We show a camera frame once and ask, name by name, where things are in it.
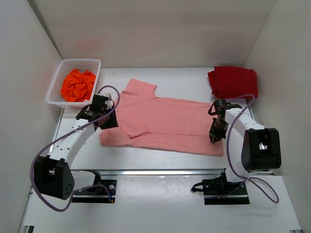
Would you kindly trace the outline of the pink t shirt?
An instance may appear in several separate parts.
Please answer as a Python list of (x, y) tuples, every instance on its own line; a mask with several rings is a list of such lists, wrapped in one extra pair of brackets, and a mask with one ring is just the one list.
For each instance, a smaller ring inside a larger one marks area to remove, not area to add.
[(100, 144), (223, 156), (222, 142), (209, 138), (211, 104), (157, 97), (156, 88), (131, 79), (116, 108), (118, 127), (102, 130)]

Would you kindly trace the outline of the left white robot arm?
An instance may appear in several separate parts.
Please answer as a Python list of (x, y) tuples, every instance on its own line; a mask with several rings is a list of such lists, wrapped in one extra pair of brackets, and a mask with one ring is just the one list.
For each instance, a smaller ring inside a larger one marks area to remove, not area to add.
[(111, 95), (94, 95), (92, 103), (77, 114), (70, 135), (57, 142), (46, 156), (36, 159), (33, 168), (36, 192), (61, 200), (67, 200), (74, 191), (84, 188), (90, 193), (99, 192), (102, 181), (97, 171), (82, 169), (72, 172), (70, 168), (81, 147), (97, 129), (117, 126)]

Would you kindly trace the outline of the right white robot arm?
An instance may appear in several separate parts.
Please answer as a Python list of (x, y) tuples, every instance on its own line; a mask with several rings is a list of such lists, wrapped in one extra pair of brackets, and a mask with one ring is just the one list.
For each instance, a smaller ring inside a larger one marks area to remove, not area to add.
[[(207, 199), (243, 197), (247, 194), (246, 182), (254, 182), (256, 171), (278, 169), (281, 166), (279, 132), (267, 128), (249, 115), (245, 108), (224, 99), (216, 100), (208, 110), (213, 117), (209, 130), (211, 144), (226, 140), (226, 157), (229, 167), (219, 177), (203, 180), (191, 188), (191, 192), (203, 192)], [(234, 162), (229, 154), (232, 130), (243, 137), (241, 157)]]

